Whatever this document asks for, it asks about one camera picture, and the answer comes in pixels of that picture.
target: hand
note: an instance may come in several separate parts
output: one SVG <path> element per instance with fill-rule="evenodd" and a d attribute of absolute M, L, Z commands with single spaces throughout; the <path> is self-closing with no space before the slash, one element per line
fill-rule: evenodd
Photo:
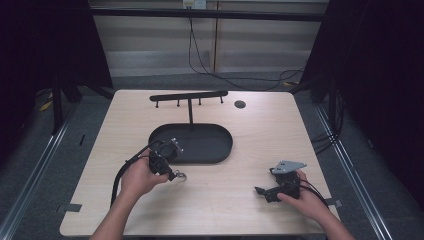
<path fill-rule="evenodd" d="M 309 184 L 305 182 L 308 181 L 306 179 L 306 174 L 300 170 L 297 170 L 297 174 L 301 179 L 300 184 L 305 187 L 310 187 Z M 277 197 L 283 202 L 286 202 L 295 207 L 306 217 L 311 218 L 315 221 L 318 221 L 318 219 L 325 214 L 332 214 L 327 208 L 327 206 L 325 206 L 315 194 L 303 188 L 300 188 L 299 199 L 294 199 L 283 193 L 277 194 Z"/>
<path fill-rule="evenodd" d="M 148 156 L 150 150 L 140 156 Z M 137 201 L 142 195 L 150 192 L 157 184 L 168 181 L 168 174 L 155 175 L 150 171 L 149 158 L 142 157 L 127 169 L 122 176 L 119 195 Z"/>

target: gray carpet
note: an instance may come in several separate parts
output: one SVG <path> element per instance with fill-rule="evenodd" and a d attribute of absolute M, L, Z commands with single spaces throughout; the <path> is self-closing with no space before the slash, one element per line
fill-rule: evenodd
<path fill-rule="evenodd" d="M 228 73 L 224 75 L 226 77 L 267 79 L 278 79 L 279 77 L 279 73 Z M 299 76 L 295 76 L 290 81 L 298 79 Z M 232 80 L 231 84 L 228 83 L 228 80 L 214 79 L 199 74 L 114 79 L 115 90 L 243 90 L 235 85 L 250 90 L 264 90 L 274 86 L 275 83 L 263 80 L 236 79 Z M 279 84 L 272 91 L 287 91 L 288 89 L 290 87 Z M 91 90 L 81 88 L 81 91 L 84 97 L 78 104 L 67 132 L 16 229 L 13 239 L 66 239 L 59 233 L 59 226 L 64 215 L 56 213 L 56 209 L 60 204 L 70 202 L 110 104 L 110 100 L 98 96 Z M 295 95 L 295 99 L 310 138 L 313 139 L 323 134 L 325 130 L 310 101 L 309 92 L 300 92 Z M 19 148 L 11 155 L 7 167 L 1 170 L 0 217 L 2 221 L 49 141 L 53 115 L 52 109 L 45 112 L 37 111 L 38 106 L 43 102 L 44 98 L 37 100 L 36 109 L 23 130 Z M 66 101 L 64 101 L 64 105 L 66 112 L 66 109 L 70 109 L 70 105 Z M 84 141 L 80 145 L 83 135 L 85 136 Z M 383 215 L 393 239 L 424 239 L 422 211 L 419 210 L 402 184 L 387 169 L 384 159 L 379 153 L 369 148 L 366 136 L 362 134 L 361 129 L 349 117 L 349 114 L 345 116 L 341 140 L 368 192 Z M 341 200 L 343 203 L 343 206 L 338 209 L 342 222 L 357 239 L 378 239 L 334 150 L 328 148 L 318 155 L 318 160 L 333 198 Z M 325 239 L 322 235 L 301 237 Z"/>

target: black tray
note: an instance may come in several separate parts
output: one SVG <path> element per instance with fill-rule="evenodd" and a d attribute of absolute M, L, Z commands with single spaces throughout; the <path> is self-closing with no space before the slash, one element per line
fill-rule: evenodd
<path fill-rule="evenodd" d="M 176 138 L 184 150 L 170 164 L 211 164 L 226 159 L 233 146 L 233 138 L 224 127 L 209 123 L 173 123 L 156 128 L 149 143 Z"/>

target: horizontal bar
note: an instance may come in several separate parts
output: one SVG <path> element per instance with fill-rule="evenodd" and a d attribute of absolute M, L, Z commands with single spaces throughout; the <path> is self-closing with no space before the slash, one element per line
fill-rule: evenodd
<path fill-rule="evenodd" d="M 68 13 L 89 14 L 97 16 L 131 16 L 131 17 L 175 17 L 175 18 L 217 18 L 217 19 L 252 19 L 252 20 L 279 20 L 322 22 L 327 18 L 324 14 L 310 13 L 280 13 L 280 12 L 247 12 L 223 10 L 197 9 L 144 9 L 144 8 L 63 8 L 63 7 L 36 7 L 41 13 Z"/>
<path fill-rule="evenodd" d="M 153 95 L 153 96 L 150 96 L 149 99 L 152 102 L 160 102 L 160 101 L 172 101 L 172 100 L 183 100 L 183 99 L 224 97 L 227 95 L 228 95 L 228 91 L 215 91 L 215 92 Z"/>

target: light wood surface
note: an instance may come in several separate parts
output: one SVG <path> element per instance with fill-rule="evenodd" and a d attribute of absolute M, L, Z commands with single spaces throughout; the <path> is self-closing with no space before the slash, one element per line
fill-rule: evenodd
<path fill-rule="evenodd" d="M 91 235 L 106 215 L 115 175 L 124 161 L 147 144 L 150 133 L 167 123 L 188 123 L 187 101 L 160 102 L 151 95 L 189 91 L 121 90 L 115 94 L 60 232 Z M 303 171 L 325 198 L 327 184 L 294 98 L 289 93 L 229 92 L 223 98 L 193 101 L 195 123 L 225 127 L 233 137 L 230 156 L 213 165 L 171 166 L 187 174 L 161 184 L 133 209 L 125 235 L 281 235 L 321 233 L 320 227 L 284 203 L 267 203 L 254 187 L 277 186 L 269 168 L 280 160 L 307 163 Z M 234 102 L 242 100 L 244 109 Z"/>

